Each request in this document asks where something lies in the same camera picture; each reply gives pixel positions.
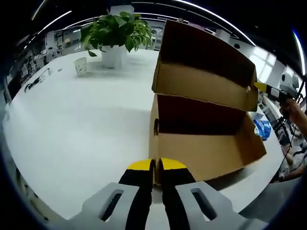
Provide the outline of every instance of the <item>blue plastic bag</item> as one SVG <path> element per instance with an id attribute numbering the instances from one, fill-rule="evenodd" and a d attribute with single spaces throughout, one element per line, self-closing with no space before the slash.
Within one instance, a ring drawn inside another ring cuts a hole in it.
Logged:
<path id="1" fill-rule="evenodd" d="M 271 133 L 271 125 L 269 121 L 257 121 L 254 120 L 256 125 L 255 134 L 260 136 L 262 140 L 267 140 Z"/>

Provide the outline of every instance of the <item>open cardboard box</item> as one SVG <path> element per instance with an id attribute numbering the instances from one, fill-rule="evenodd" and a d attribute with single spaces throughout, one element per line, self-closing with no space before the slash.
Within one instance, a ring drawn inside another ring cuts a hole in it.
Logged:
<path id="1" fill-rule="evenodd" d="M 153 80 L 150 158 L 180 161 L 202 181 L 266 154 L 247 114 L 257 110 L 255 66 L 235 48 L 168 21 Z"/>

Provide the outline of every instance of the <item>green leaves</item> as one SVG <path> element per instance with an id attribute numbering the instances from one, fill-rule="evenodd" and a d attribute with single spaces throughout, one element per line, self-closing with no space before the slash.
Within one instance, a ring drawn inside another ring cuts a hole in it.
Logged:
<path id="1" fill-rule="evenodd" d="M 96 22 L 86 25 L 81 29 L 81 41 L 88 49 L 91 45 L 94 49 L 103 52 L 102 46 L 123 46 L 130 52 L 139 46 L 151 46 L 151 30 L 147 22 L 140 20 L 140 14 L 121 12 L 117 15 L 105 15 Z"/>

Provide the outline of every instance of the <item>potted plant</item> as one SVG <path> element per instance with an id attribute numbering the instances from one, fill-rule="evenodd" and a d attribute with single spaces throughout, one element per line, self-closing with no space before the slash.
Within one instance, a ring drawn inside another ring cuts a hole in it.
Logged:
<path id="1" fill-rule="evenodd" d="M 125 64 L 127 51 L 138 50 L 143 44 L 151 45 L 151 31 L 148 23 L 140 19 L 141 15 L 121 12 L 117 15 L 105 15 L 98 21 L 81 29 L 81 41 L 90 56 L 90 46 L 102 52 L 103 66 L 121 68 Z"/>

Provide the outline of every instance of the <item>small white cup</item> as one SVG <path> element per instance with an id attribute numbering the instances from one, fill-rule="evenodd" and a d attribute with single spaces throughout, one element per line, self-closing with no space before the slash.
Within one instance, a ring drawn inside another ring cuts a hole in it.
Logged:
<path id="1" fill-rule="evenodd" d="M 86 57 L 79 58 L 74 61 L 78 76 L 86 74 Z"/>

